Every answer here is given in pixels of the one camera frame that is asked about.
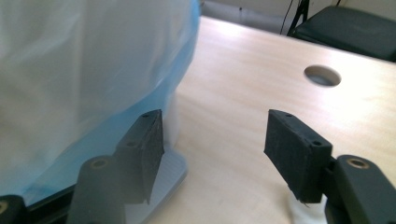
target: screw hole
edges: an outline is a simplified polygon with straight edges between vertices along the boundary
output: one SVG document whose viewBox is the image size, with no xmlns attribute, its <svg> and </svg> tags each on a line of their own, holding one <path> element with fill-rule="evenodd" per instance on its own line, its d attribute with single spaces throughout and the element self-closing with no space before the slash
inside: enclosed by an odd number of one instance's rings
<svg viewBox="0 0 396 224">
<path fill-rule="evenodd" d="M 314 144 L 315 146 L 318 146 L 318 147 L 321 146 L 321 143 L 320 143 L 319 141 L 314 141 L 313 144 Z"/>
<path fill-rule="evenodd" d="M 362 169 L 362 170 L 368 169 L 370 167 L 370 165 L 367 162 L 359 160 L 359 159 L 355 159 L 355 158 L 351 158 L 351 159 L 347 160 L 346 162 L 349 165 L 351 165 L 355 168 L 358 168 L 358 169 Z"/>
<path fill-rule="evenodd" d="M 104 168 L 105 166 L 107 166 L 107 164 L 108 164 L 108 161 L 107 161 L 107 160 L 105 160 L 105 159 L 99 159 L 99 160 L 97 160 L 97 161 L 91 162 L 91 168 L 92 168 L 92 169 L 102 169 L 102 168 Z"/>
</svg>

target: circular hole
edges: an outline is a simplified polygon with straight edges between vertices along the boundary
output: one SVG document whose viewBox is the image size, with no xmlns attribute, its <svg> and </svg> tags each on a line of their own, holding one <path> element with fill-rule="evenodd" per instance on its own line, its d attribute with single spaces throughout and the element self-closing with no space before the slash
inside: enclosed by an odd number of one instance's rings
<svg viewBox="0 0 396 224">
<path fill-rule="evenodd" d="M 347 163 L 358 169 L 368 169 L 370 167 L 367 162 L 355 158 L 348 159 Z"/>
<path fill-rule="evenodd" d="M 8 203 L 6 201 L 0 202 L 0 214 L 3 214 L 8 208 Z"/>
<path fill-rule="evenodd" d="M 333 87 L 341 82 L 341 77 L 336 71 L 321 65 L 308 66 L 304 73 L 309 80 L 321 86 Z"/>
<path fill-rule="evenodd" d="M 99 159 L 99 160 L 93 161 L 93 162 L 91 163 L 91 168 L 93 168 L 93 169 L 101 169 L 101 168 L 107 166 L 107 164 L 108 164 L 108 161 L 107 161 L 107 160 L 105 160 L 105 159 Z"/>
<path fill-rule="evenodd" d="M 318 146 L 318 147 L 320 147 L 320 146 L 321 146 L 321 143 L 320 143 L 320 142 L 318 142 L 318 141 L 314 141 L 313 143 L 314 143 L 314 145 L 315 145 L 315 146 Z"/>
</svg>

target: black 3d-printed part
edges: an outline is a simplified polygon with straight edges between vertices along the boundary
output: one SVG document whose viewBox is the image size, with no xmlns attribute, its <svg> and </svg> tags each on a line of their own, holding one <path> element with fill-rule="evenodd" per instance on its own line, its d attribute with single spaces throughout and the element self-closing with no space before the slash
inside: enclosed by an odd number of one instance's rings
<svg viewBox="0 0 396 224">
<path fill-rule="evenodd" d="M 120 166 L 125 203 L 149 203 L 163 153 L 162 113 L 150 111 L 122 137 L 113 155 Z"/>
<path fill-rule="evenodd" d="M 67 223 L 125 223 L 125 204 L 149 203 L 163 153 L 162 112 L 150 111 L 122 137 L 113 156 L 81 166 Z"/>
<path fill-rule="evenodd" d="M 18 224 L 26 221 L 28 221 L 28 213 L 21 196 L 0 197 L 0 223 Z"/>
<path fill-rule="evenodd" d="M 340 156 L 334 179 L 351 223 L 396 223 L 395 188 L 374 163 Z"/>
<path fill-rule="evenodd" d="M 297 200 L 320 202 L 320 171 L 331 161 L 332 144 L 293 115 L 270 110 L 264 153 Z"/>
<path fill-rule="evenodd" d="M 57 193 L 27 207 L 30 224 L 63 224 L 72 202 L 75 186 Z"/>
</svg>

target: floor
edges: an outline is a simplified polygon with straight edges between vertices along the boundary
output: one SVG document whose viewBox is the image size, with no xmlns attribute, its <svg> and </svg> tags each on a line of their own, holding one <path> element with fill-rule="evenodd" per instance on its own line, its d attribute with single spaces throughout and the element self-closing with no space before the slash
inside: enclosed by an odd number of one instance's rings
<svg viewBox="0 0 396 224">
<path fill-rule="evenodd" d="M 204 1 L 201 4 L 201 12 L 202 15 L 207 17 L 238 23 L 282 35 L 285 35 L 288 32 L 294 16 L 294 12 L 290 12 L 285 20 L 286 11 L 285 16 L 265 15 L 254 10 L 208 1 Z"/>
</svg>

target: light wood tabletop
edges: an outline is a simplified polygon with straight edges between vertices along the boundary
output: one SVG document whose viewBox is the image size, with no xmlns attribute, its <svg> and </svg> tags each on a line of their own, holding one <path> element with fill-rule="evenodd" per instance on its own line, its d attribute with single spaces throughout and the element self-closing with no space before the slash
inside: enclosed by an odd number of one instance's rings
<svg viewBox="0 0 396 224">
<path fill-rule="evenodd" d="M 330 67 L 335 87 L 304 75 Z M 269 109 L 376 163 L 396 185 L 396 64 L 201 18 L 177 89 L 184 183 L 150 223 L 290 223 L 286 182 L 263 154 Z"/>
</svg>

